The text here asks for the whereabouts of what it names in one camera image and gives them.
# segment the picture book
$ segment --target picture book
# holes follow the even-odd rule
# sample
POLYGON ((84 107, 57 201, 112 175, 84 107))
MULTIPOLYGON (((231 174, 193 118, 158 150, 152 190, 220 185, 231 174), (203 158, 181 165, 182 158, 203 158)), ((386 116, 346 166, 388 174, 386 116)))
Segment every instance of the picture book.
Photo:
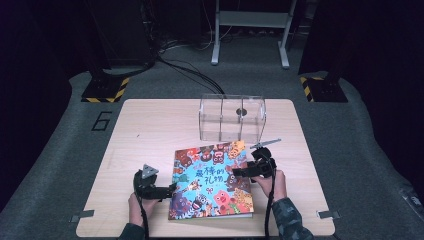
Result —
POLYGON ((251 217, 249 178, 232 168, 247 167, 244 141, 175 151, 169 220, 204 217, 251 217))

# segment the sleeve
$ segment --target sleeve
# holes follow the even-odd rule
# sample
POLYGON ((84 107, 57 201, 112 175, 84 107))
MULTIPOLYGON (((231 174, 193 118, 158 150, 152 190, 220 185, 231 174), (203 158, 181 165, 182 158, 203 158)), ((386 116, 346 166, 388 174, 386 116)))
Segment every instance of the sleeve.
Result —
POLYGON ((303 227, 302 216, 290 198, 280 199, 272 204, 280 239, 314 239, 312 233, 303 227))
POLYGON ((124 230, 122 230, 121 235, 118 240, 143 240, 144 239, 144 228, 127 223, 124 230))

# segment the hand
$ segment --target hand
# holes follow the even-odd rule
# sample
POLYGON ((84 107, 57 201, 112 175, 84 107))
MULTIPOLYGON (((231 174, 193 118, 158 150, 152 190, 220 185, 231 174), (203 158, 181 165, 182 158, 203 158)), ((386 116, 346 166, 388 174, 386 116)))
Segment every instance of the hand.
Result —
MULTIPOLYGON (((269 192, 271 192, 271 188, 272 188, 272 177, 264 178, 261 176, 257 176, 257 177, 252 177, 252 179, 258 182, 258 184, 261 186, 262 190, 264 191, 265 195, 268 197, 269 192)), ((287 197, 286 176, 284 175, 283 171, 276 170, 273 202, 276 202, 286 197, 287 197)))
MULTIPOLYGON (((153 209, 156 205, 156 203, 159 202, 159 199, 143 199, 142 204, 143 208, 146 211, 146 217, 149 218, 152 213, 153 209)), ((143 217, 141 216, 141 208, 138 204, 137 197, 135 196, 135 193, 132 193, 130 195, 130 198, 128 199, 128 205, 130 209, 130 219, 129 222, 138 226, 143 226, 143 217)))

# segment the transparent plastic container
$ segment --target transparent plastic container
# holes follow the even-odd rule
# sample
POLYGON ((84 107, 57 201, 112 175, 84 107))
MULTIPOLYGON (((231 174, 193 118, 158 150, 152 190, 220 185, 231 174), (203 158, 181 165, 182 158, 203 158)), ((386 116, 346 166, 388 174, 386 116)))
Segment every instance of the transparent plastic container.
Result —
POLYGON ((260 96, 203 94, 200 100, 200 140, 258 143, 265 122, 265 100, 260 96))

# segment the wooden table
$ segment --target wooden table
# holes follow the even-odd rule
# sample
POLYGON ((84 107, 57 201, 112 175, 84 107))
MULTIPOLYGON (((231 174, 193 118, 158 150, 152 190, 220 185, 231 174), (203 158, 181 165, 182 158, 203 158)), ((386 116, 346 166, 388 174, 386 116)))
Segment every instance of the wooden table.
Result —
MULTIPOLYGON (((128 197, 134 174, 144 164, 159 170, 156 186, 172 182, 173 158, 177 149, 210 143, 199 138, 200 100, 131 99, 121 110, 99 172, 84 210, 94 216, 81 218, 79 237, 117 237, 128 222, 128 197)), ((266 100, 267 121, 262 141, 282 138, 268 145, 277 168, 284 170, 289 197, 303 216, 304 226, 315 236, 332 235, 332 219, 320 219, 317 211, 328 206, 309 153, 299 119, 290 100, 266 100)), ((253 160, 250 145, 246 145, 253 160)), ((255 212, 252 218, 190 219, 167 218, 169 199, 156 205, 149 220, 151 237, 255 237, 264 236, 267 198, 258 184, 252 184, 255 212)), ((270 235, 278 236, 274 216, 270 235)))

